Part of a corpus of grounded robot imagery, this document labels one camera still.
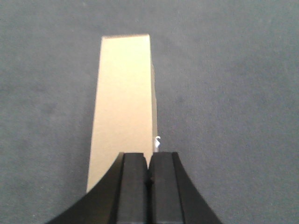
gray fabric surface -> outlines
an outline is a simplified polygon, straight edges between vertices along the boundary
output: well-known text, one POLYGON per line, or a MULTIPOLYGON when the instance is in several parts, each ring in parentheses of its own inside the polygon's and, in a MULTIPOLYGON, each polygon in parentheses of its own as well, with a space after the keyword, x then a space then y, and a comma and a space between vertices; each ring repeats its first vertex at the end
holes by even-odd
POLYGON ((85 193, 100 38, 149 33, 161 149, 225 223, 299 222, 297 0, 0 1, 0 223, 85 193))

cardboard box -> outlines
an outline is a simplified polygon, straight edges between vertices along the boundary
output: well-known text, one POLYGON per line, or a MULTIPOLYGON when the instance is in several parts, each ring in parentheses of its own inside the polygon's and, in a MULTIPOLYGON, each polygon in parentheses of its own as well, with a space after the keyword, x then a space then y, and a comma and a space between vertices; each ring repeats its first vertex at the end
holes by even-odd
POLYGON ((156 136, 150 36, 104 36, 87 191, 107 172, 119 152, 142 152, 149 162, 156 136))

tan box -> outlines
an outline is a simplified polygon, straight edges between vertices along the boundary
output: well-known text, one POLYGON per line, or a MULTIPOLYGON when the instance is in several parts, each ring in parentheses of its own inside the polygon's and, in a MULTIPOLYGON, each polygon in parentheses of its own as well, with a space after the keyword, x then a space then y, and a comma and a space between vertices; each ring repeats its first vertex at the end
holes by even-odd
POLYGON ((150 161, 157 136, 157 104, 150 36, 102 38, 87 191, 119 152, 150 161))

gray carpet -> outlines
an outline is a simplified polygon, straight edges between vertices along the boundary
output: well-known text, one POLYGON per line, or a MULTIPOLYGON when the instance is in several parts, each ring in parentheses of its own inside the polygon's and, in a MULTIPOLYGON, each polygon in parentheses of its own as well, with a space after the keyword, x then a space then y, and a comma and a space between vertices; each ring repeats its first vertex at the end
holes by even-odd
POLYGON ((149 33, 164 151, 225 224, 299 222, 297 0, 0 1, 0 223, 85 193, 103 35, 149 33))

